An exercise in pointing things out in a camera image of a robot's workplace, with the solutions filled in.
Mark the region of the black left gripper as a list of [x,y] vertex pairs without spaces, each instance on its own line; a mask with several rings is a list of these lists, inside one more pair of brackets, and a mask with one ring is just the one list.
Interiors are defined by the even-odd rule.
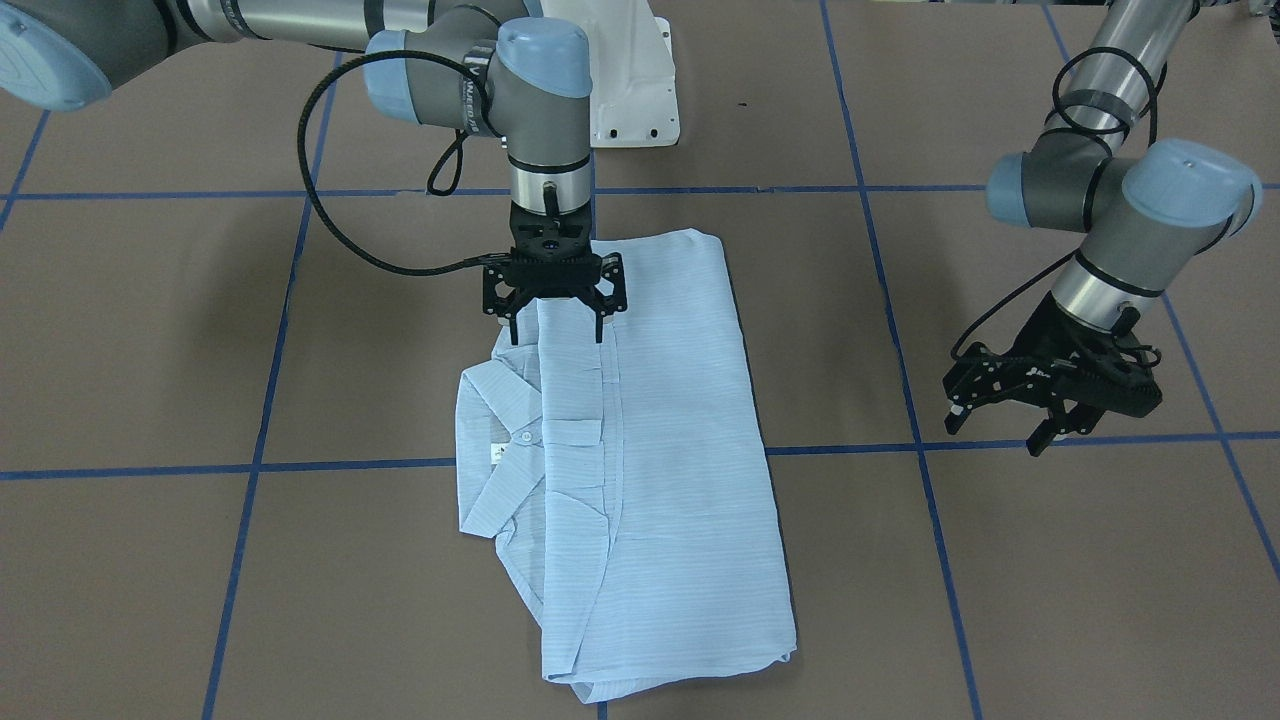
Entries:
[[956,436],[979,407],[1020,402],[1047,411],[1027,437],[1039,457],[1060,436],[1093,430],[1106,413],[1148,416],[1164,401],[1153,369],[1162,355],[1134,334],[1140,313],[1123,304],[1108,331],[1079,323],[1046,296],[1012,347],[997,354],[982,342],[954,359],[943,377],[950,410],[943,427]]

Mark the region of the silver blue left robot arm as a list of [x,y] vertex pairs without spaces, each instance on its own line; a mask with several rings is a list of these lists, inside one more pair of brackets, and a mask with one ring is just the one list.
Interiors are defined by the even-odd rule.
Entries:
[[1134,329],[1189,260],[1252,220],[1263,195],[1235,158],[1158,137],[1169,55],[1199,9],[1110,3],[1093,44],[1056,76],[1033,149],[995,165],[986,186],[995,219],[1083,242],[1050,266],[1053,287],[1007,351],[956,341],[943,377],[950,434],[979,407],[1025,404],[1047,413],[1027,438],[1039,455],[1108,413],[1143,418],[1162,402],[1161,354]]

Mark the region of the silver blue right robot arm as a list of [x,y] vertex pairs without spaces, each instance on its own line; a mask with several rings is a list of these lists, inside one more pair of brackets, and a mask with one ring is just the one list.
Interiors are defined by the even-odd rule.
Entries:
[[532,305],[575,299],[602,329],[627,307],[595,250],[590,42],[539,1],[5,1],[3,105],[52,114],[35,190],[282,190],[285,120],[317,197],[317,119],[335,86],[453,141],[498,138],[509,250],[471,260],[483,309],[532,333]]

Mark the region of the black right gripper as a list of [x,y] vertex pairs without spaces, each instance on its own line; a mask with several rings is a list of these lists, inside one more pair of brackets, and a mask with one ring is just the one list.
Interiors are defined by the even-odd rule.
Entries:
[[535,299],[576,299],[590,307],[596,345],[607,318],[627,310],[623,259],[593,251],[591,209],[540,215],[509,208],[513,247],[485,263],[483,310],[507,322],[512,346],[520,345],[518,314]]

